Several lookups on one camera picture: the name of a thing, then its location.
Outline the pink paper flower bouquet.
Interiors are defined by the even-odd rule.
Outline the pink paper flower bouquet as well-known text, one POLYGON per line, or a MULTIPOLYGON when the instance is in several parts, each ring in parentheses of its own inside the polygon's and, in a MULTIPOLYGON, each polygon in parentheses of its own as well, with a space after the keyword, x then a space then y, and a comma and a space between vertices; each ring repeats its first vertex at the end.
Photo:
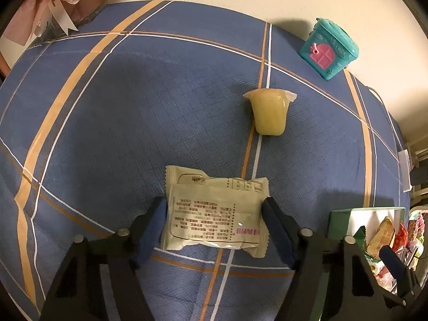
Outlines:
POLYGON ((31 36, 40 37, 50 20, 55 20, 60 29, 69 34, 105 4, 107 0, 24 0, 2 35, 23 46, 31 36))

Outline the dark green snack packet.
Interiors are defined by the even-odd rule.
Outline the dark green snack packet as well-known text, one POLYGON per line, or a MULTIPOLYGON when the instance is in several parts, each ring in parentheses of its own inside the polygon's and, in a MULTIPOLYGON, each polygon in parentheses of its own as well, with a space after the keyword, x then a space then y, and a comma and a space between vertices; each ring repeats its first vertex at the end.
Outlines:
POLYGON ((366 227, 362 225, 354 234, 357 246, 362 250, 366 250, 366 227))

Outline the blue plaid tablecloth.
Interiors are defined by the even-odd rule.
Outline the blue plaid tablecloth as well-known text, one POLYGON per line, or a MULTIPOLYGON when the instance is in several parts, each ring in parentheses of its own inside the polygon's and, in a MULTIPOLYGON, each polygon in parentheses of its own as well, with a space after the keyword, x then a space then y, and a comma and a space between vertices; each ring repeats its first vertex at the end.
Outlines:
POLYGON ((318 233, 336 209, 408 207, 383 101, 348 72, 325 81, 302 43, 228 9, 129 2, 25 51, 1 85, 1 282, 25 316, 74 237, 129 226, 167 165, 268 178, 318 233), (297 94, 281 136, 256 130, 255 89, 297 94))

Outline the beige bread packet with barcode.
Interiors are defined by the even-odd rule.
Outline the beige bread packet with barcode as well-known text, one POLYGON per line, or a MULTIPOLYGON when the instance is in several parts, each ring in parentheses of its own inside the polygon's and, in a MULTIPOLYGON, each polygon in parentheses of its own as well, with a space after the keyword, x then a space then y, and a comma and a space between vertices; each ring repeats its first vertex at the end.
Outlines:
POLYGON ((389 217, 385 217, 379 224, 373 238, 366 247, 366 253, 374 259, 379 259, 379 253, 383 246, 391 247, 395 240, 395 228, 389 217))

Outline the black power adapter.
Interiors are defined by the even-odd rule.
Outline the black power adapter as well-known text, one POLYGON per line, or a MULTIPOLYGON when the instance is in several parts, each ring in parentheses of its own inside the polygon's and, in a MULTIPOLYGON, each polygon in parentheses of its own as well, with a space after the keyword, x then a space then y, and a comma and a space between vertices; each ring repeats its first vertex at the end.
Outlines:
POLYGON ((410 181, 412 186, 418 186, 428 181, 428 171, 425 167, 414 167, 410 171, 410 181))

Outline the teal toy house box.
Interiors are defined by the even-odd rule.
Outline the teal toy house box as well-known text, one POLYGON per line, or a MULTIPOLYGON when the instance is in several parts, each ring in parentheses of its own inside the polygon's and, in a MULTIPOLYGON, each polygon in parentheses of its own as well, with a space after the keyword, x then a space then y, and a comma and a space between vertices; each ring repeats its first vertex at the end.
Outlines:
POLYGON ((299 55, 328 81, 358 58, 359 47, 336 23, 317 18, 299 55))

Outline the white tray with teal rim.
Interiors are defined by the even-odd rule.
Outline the white tray with teal rim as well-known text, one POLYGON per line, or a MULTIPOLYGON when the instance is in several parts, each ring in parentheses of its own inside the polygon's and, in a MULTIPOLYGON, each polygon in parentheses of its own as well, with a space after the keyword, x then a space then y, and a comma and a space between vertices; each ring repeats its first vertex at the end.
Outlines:
POLYGON ((362 251, 353 238, 366 227, 366 246, 381 221, 389 217, 397 233, 404 223, 403 207, 367 207, 331 212, 327 237, 338 242, 330 255, 328 285, 321 315, 322 320, 389 320, 389 309, 376 275, 384 265, 362 251))

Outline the white power strip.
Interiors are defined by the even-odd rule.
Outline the white power strip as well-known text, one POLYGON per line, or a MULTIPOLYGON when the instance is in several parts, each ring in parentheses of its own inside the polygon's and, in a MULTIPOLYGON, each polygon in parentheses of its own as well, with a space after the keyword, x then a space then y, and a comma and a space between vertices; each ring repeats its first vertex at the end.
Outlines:
POLYGON ((411 170, 413 169, 411 158, 408 150, 404 149, 398 152, 398 161, 400 166, 400 176, 403 184, 403 192, 409 192, 412 189, 411 185, 411 170))

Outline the cream snack packet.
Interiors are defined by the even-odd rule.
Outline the cream snack packet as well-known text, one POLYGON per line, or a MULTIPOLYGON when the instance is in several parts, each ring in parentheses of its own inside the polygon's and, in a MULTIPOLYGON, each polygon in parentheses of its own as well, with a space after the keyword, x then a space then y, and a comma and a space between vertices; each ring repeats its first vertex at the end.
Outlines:
POLYGON ((165 168, 167 220, 161 248, 179 251, 202 244, 216 249, 242 249, 261 259, 269 233, 261 206, 269 197, 267 178, 214 178, 201 170, 165 168))

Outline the pink snack packet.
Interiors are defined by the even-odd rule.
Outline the pink snack packet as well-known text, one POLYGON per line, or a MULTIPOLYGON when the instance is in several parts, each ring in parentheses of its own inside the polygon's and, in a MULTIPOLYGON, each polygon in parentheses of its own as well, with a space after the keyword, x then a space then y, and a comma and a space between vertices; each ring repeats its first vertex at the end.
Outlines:
POLYGON ((386 266, 383 266, 375 276, 378 284, 385 290, 391 292, 396 284, 396 279, 392 276, 386 266))

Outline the yellow jelly cup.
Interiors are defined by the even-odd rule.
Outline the yellow jelly cup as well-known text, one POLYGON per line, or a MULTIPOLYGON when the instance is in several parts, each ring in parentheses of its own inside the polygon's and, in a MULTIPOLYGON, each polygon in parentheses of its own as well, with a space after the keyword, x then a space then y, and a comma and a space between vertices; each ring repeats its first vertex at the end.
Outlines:
POLYGON ((297 94, 284 89, 255 89, 243 95, 249 99, 255 128, 263 136, 281 136, 286 128, 289 105, 297 94))

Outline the colourful trinket pile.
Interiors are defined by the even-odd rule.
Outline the colourful trinket pile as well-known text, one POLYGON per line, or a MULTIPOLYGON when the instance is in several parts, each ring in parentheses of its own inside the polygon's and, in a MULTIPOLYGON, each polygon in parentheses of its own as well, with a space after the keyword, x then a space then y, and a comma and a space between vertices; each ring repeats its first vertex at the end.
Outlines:
POLYGON ((408 221, 408 258, 413 255, 409 267, 416 269, 424 254, 424 241, 427 225, 427 209, 412 210, 408 221))

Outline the red gold-lettered cake packet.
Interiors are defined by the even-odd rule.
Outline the red gold-lettered cake packet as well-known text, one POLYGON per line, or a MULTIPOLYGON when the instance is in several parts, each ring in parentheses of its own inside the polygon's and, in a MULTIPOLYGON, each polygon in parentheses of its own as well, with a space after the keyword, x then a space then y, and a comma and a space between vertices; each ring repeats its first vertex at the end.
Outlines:
POLYGON ((400 253, 406 247, 407 242, 408 231, 406 230, 404 223, 400 223, 399 229, 395 234, 392 250, 397 254, 400 253))

